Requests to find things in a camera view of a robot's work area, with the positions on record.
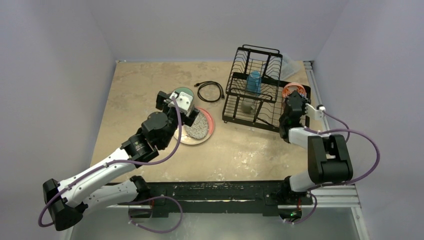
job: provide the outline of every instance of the wire rack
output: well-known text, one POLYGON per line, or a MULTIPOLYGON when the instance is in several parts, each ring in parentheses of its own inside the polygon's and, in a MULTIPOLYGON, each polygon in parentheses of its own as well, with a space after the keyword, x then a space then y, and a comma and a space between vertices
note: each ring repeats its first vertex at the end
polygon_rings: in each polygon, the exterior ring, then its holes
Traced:
MULTIPOLYGON (((284 111, 281 90, 289 83, 279 80, 282 57, 279 50, 272 48, 243 45, 237 49, 222 110, 222 120, 225 123, 279 131, 279 118, 284 111), (249 85, 249 75, 254 71, 260 73, 261 81, 256 82, 256 85, 249 85)), ((306 97, 310 99, 311 88, 305 85, 303 87, 306 97)), ((307 116, 301 119, 301 123, 308 127, 309 121, 307 116)))

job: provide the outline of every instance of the table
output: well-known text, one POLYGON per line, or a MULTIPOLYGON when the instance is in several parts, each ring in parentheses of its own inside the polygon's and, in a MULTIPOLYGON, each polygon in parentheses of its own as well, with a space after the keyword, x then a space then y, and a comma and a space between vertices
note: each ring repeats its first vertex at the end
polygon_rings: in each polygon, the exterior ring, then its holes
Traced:
MULTIPOLYGON (((303 63, 299 64, 302 69, 286 81, 309 85, 303 63)), ((150 113, 157 111, 159 91, 170 93, 178 87, 188 87, 196 93, 194 84, 203 81, 216 81, 225 89, 231 67, 232 62, 228 61, 118 62, 91 166, 120 147, 150 113)), ((202 94, 216 99, 219 91, 215 86, 206 86, 202 94)), ((134 175, 143 176, 147 182, 282 180, 307 169, 307 151, 284 142, 278 133, 224 123, 224 102, 207 103, 194 98, 195 106, 209 111, 215 121, 214 133, 206 142, 195 146, 181 144, 168 161, 142 166, 113 182, 123 182, 134 175)), ((310 125, 321 129, 321 122, 311 120, 310 125)), ((172 139, 169 147, 152 161, 167 156, 175 143, 172 139)))

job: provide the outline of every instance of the gray floor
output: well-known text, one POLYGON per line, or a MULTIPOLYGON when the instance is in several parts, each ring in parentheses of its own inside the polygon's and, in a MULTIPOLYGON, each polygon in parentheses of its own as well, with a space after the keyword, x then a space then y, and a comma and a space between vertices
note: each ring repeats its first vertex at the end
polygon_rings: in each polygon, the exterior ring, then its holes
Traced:
MULTIPOLYGON (((152 218, 144 226, 165 230, 178 221, 152 218)), ((175 231, 157 234, 128 224, 126 208, 107 208, 85 217, 72 232, 72 240, 357 240, 359 239, 350 208, 318 208, 312 217, 295 226, 279 217, 261 214, 185 213, 175 231)))

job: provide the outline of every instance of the dish rack handle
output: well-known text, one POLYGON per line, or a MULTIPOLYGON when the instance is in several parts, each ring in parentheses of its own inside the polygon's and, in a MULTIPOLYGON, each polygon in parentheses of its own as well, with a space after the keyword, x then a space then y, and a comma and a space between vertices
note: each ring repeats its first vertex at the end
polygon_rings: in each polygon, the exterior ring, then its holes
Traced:
POLYGON ((263 46, 255 46, 255 45, 250 45, 250 44, 243 44, 243 46, 241 46, 242 48, 247 48, 247 47, 253 47, 253 48, 258 48, 258 49, 267 49, 267 50, 271 50, 276 52, 277 54, 280 54, 280 50, 275 49, 275 48, 269 48, 269 47, 263 47, 263 46))

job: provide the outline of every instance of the dish rack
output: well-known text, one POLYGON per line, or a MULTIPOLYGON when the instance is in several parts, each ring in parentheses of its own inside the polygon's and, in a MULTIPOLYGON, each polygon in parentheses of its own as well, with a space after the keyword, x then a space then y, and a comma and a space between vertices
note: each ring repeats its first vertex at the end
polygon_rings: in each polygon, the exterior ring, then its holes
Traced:
MULTIPOLYGON (((278 49, 244 44, 237 48, 228 83, 222 120, 254 128, 279 132, 279 118, 284 111, 282 90, 287 81, 280 81, 283 55, 278 49), (255 90, 251 87, 252 73, 259 73, 255 90)), ((311 99, 311 88, 303 85, 311 99)), ((310 119, 303 116, 301 123, 309 127, 310 119)))

